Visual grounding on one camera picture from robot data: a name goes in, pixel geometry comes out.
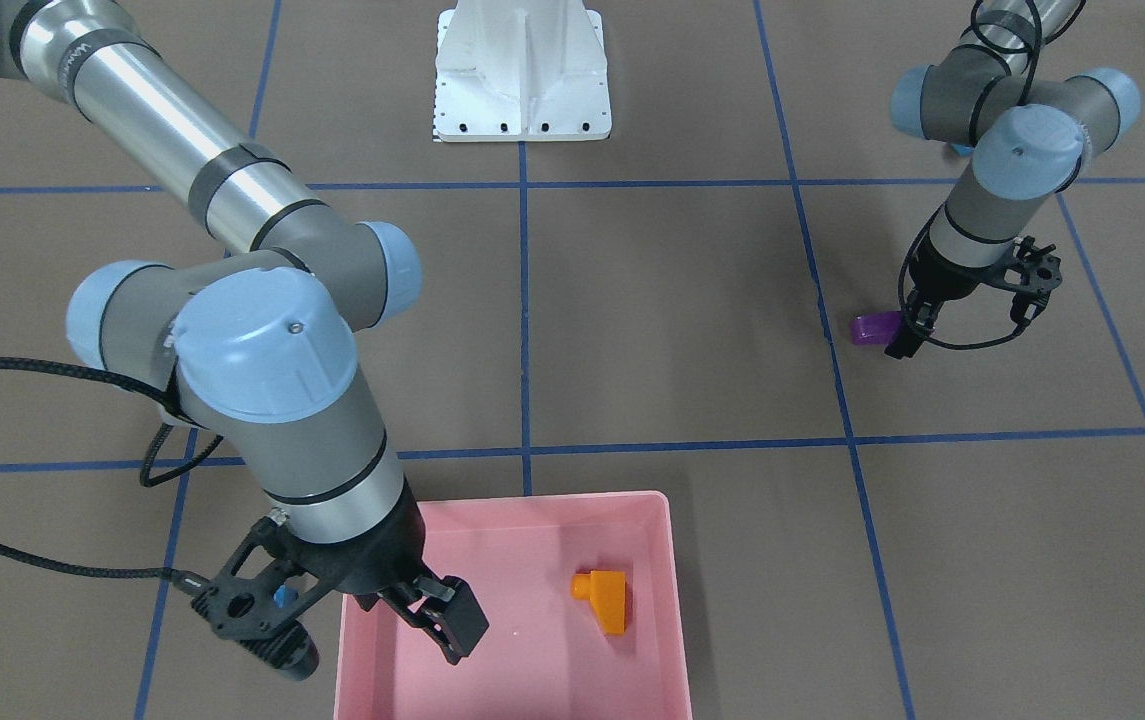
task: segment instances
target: mounting hole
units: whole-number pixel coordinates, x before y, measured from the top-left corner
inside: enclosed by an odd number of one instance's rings
[[[229,614],[230,618],[242,618],[242,616],[247,615],[252,610],[252,606],[256,604],[256,599],[252,596],[251,593],[240,593],[234,596],[229,606],[226,606],[226,614]]]

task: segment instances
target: purple block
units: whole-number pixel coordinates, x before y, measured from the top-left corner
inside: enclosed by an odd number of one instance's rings
[[[887,345],[901,327],[901,311],[872,312],[852,318],[852,345]]]

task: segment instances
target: tiled floor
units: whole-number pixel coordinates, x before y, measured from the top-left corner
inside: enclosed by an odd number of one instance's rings
[[[897,363],[846,323],[895,303],[962,160],[886,104],[965,3],[598,0],[613,137],[530,147],[431,143],[445,0],[124,5],[335,208],[416,240],[420,302],[360,345],[418,497],[669,497],[698,720],[1145,717],[1145,111],[1032,223],[1064,259],[1044,318]],[[1090,3],[1042,77],[1098,65],[1145,96],[1145,0]],[[0,81],[0,355],[71,361],[97,266],[219,256],[151,183]],[[994,300],[942,332],[1002,329]],[[228,457],[137,488],[155,424],[0,374],[0,541],[214,571],[264,500]],[[306,616],[324,666],[287,685],[155,583],[0,559],[0,719],[329,717],[338,615]]]

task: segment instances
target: light blue joint cap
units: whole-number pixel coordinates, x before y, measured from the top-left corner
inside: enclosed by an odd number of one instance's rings
[[[368,226],[376,232],[385,254],[385,309],[376,321],[379,325],[406,310],[421,295],[421,259],[417,256],[411,238],[397,226],[376,221],[358,224]]]
[[[1119,105],[1119,136],[1122,137],[1128,128],[1134,127],[1136,118],[1140,117],[1140,88],[1136,87],[1136,82],[1127,73],[1113,68],[1092,68],[1083,77],[1090,77],[1106,86],[1110,95],[1115,97],[1115,104]]]
[[[79,283],[65,309],[65,340],[74,355],[89,367],[105,370],[105,357],[101,357],[101,319],[105,307],[128,275],[142,268],[166,268],[144,260],[120,260],[88,275]]]
[[[898,79],[892,90],[892,102],[889,112],[892,114],[892,127],[906,135],[927,140],[923,132],[923,84],[927,81],[927,71],[932,65],[919,65],[906,70]]]
[[[985,190],[1008,200],[1033,200],[1065,184],[1083,144],[1083,128],[1069,114],[1048,105],[1020,105],[985,132],[971,163]]]
[[[210,284],[176,314],[171,340],[194,395],[248,424],[316,414],[358,370],[352,330],[324,284],[294,268]]]

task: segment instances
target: orange plastic piece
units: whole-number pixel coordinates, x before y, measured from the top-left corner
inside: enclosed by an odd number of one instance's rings
[[[605,634],[626,634],[626,575],[590,570],[572,575],[572,598],[589,600]]]

